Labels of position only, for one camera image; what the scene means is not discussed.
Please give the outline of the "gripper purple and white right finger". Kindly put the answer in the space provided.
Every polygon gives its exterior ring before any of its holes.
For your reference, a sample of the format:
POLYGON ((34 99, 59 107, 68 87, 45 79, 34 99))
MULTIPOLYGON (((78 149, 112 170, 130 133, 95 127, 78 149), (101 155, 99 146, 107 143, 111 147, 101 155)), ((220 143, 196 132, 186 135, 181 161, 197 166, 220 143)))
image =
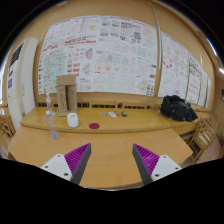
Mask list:
POLYGON ((133 157, 136 161, 143 185, 148 185, 181 170, 168 155, 157 155, 137 144, 133 145, 133 157))

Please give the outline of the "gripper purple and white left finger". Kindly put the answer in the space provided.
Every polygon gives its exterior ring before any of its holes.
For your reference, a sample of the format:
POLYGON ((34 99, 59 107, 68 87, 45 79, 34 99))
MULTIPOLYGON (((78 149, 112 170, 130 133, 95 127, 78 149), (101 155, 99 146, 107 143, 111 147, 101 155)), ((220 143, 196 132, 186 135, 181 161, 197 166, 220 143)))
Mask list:
POLYGON ((88 143, 65 155, 56 154, 42 166, 42 169, 79 185, 90 155, 91 144, 88 143))

